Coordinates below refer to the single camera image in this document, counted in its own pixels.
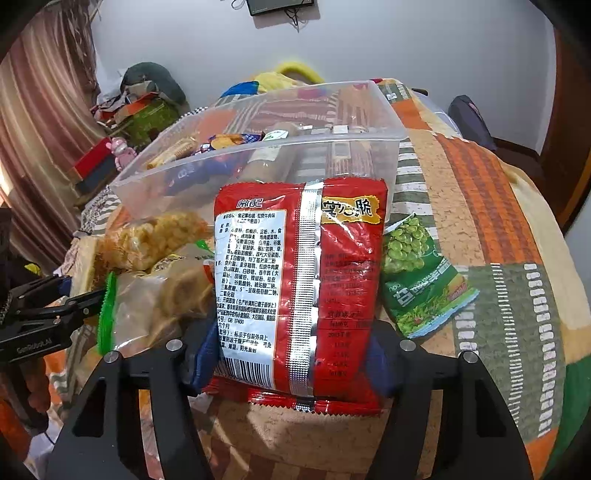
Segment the left hand orange glove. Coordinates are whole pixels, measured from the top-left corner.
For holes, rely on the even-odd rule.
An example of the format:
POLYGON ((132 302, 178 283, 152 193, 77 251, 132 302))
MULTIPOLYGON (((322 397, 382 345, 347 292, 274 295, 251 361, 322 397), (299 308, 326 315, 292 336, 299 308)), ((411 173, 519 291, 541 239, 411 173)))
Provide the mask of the left hand orange glove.
POLYGON ((51 404, 49 379, 46 375, 46 363, 43 358, 36 358, 17 365, 24 376, 29 405, 39 413, 46 413, 51 404))

